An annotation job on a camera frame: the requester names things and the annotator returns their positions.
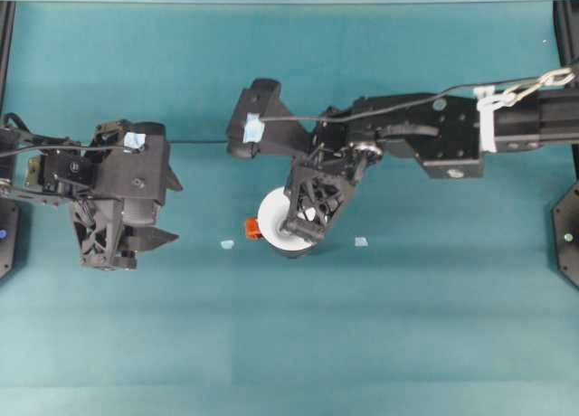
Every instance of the black cable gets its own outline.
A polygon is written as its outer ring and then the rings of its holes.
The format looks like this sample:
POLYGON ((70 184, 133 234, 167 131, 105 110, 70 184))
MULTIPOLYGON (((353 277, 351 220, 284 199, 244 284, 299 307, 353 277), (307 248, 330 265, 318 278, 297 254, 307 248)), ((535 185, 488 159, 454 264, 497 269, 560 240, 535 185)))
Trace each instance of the black cable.
POLYGON ((81 145, 38 145, 33 147, 19 147, 17 149, 12 149, 10 151, 0 152, 0 158, 4 158, 6 156, 16 156, 18 154, 22 154, 23 152, 50 151, 50 150, 96 151, 96 152, 123 150, 123 151, 130 151, 131 153, 138 152, 136 149, 124 147, 121 145, 109 145, 105 147, 83 147, 81 145))
POLYGON ((516 80, 503 80, 503 81, 494 81, 491 83, 469 83, 469 84, 459 84, 456 86, 452 86, 442 92, 437 94, 431 95, 427 98, 416 99, 414 101, 408 101, 401 104, 395 104, 390 107, 386 107, 383 109, 377 110, 368 110, 363 111, 362 113, 356 113, 354 115, 345 116, 343 118, 333 118, 327 116, 272 116, 266 118, 260 118, 261 122, 280 122, 280 121, 299 121, 299 120, 312 120, 315 122, 327 122, 327 123, 334 123, 334 124, 342 124, 347 122, 352 122, 353 120, 363 119, 363 118, 371 118, 373 116, 380 116, 385 115, 387 113, 391 113, 393 111, 402 110, 402 109, 410 109, 412 107, 421 106, 422 104, 428 104, 429 102, 434 102, 437 99, 443 98, 448 96, 450 93, 453 93, 456 90, 462 89, 473 89, 481 86, 503 86, 507 84, 514 84, 520 83, 529 84, 536 82, 537 78, 525 78, 525 79, 516 79, 516 80))

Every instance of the orange object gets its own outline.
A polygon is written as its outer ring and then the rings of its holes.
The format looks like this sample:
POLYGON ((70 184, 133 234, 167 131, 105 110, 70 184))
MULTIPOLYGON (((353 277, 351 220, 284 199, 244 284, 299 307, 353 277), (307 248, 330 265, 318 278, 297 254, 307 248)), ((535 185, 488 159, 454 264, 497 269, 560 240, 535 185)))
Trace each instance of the orange object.
POLYGON ((245 221, 245 236, 250 240, 261 238, 260 225, 257 223, 257 217, 250 217, 245 221))

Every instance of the teal table surface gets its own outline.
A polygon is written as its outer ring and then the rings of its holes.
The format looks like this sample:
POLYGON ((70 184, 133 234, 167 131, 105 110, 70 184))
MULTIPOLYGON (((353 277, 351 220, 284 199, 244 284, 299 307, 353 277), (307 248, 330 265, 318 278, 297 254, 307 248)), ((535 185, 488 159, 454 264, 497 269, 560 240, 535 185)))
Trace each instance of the teal table surface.
MULTIPOLYGON (((221 139, 259 76, 310 114, 556 67, 551 7, 19 4, 5 109, 44 134, 130 118, 221 139)), ((80 267, 67 211, 24 207, 0 414, 576 414, 579 291, 549 220, 571 161, 488 156, 484 178, 445 182, 386 157, 301 260, 242 227, 289 161, 224 145, 173 145, 185 190, 159 226, 181 238, 134 272, 80 267)))

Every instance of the black metal frame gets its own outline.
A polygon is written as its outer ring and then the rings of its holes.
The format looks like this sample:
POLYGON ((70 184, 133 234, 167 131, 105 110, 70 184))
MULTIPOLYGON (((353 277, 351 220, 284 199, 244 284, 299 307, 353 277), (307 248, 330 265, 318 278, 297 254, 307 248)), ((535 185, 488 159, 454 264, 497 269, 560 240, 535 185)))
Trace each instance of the black metal frame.
MULTIPOLYGON (((8 61, 14 28, 15 2, 0 2, 0 114, 4 107, 8 61)), ((0 143, 0 151, 12 148, 12 144, 0 143)), ((0 161, 0 179, 11 180, 14 172, 14 158, 0 161)), ((14 252, 18 236, 20 208, 10 199, 0 198, 0 230, 4 238, 0 240, 0 278, 14 265, 14 252)))

